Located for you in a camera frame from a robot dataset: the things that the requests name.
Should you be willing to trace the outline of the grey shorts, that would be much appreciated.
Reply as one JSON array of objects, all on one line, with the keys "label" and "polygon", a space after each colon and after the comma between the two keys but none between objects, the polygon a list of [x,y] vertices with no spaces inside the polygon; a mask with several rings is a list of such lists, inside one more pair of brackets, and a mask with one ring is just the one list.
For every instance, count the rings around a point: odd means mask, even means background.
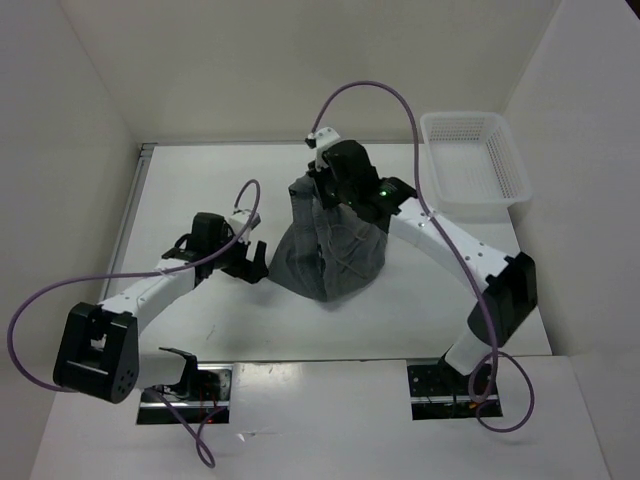
[{"label": "grey shorts", "polygon": [[323,303],[371,284],[385,265],[387,234],[342,205],[323,209],[307,175],[288,191],[292,222],[273,254],[269,279]]}]

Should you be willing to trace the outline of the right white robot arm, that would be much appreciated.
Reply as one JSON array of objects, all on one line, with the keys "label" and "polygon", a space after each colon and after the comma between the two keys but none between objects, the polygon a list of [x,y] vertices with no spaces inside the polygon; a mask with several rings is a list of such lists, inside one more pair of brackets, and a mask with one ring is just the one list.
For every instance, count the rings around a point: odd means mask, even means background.
[{"label": "right white robot arm", "polygon": [[308,173],[323,208],[346,208],[416,247],[481,295],[438,370],[446,391],[464,391],[473,382],[476,365],[494,348],[503,347],[536,308],[534,260],[523,252],[510,256],[446,217],[424,211],[413,187],[397,177],[379,177],[357,141],[319,133],[305,142],[315,154]]}]

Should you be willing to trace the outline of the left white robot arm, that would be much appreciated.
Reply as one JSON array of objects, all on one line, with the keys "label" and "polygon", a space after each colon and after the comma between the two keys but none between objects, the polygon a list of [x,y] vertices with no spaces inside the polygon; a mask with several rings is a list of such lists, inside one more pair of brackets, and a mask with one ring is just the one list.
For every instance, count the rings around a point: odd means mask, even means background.
[{"label": "left white robot arm", "polygon": [[216,270],[249,284],[265,278],[265,242],[257,242],[254,257],[247,257],[250,234],[260,221],[250,210],[235,210],[229,217],[199,213],[150,276],[98,304],[76,304],[54,365],[55,385],[113,404],[135,389],[162,384],[177,399],[195,395],[200,385],[196,356],[172,347],[165,357],[144,358],[140,334]]}]

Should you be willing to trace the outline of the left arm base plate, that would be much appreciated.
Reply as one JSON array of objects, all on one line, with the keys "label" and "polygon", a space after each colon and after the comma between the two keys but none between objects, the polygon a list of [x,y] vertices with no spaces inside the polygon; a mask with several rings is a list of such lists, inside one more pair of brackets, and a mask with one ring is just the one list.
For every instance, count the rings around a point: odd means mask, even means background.
[{"label": "left arm base plate", "polygon": [[[203,420],[207,424],[227,424],[233,370],[232,364],[199,364],[197,372],[193,373],[189,381],[179,379],[174,384],[157,385],[153,389],[160,393],[190,426],[197,426]],[[176,425],[179,424],[179,420],[155,396],[142,393],[136,424]]]}]

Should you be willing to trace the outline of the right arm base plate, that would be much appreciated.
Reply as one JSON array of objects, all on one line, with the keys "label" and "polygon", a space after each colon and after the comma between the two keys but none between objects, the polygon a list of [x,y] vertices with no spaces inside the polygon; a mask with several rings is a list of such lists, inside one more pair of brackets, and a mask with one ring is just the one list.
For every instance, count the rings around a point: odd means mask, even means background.
[{"label": "right arm base plate", "polygon": [[461,376],[437,359],[425,359],[409,361],[407,377],[414,421],[476,416],[479,403],[469,396],[468,376]]}]

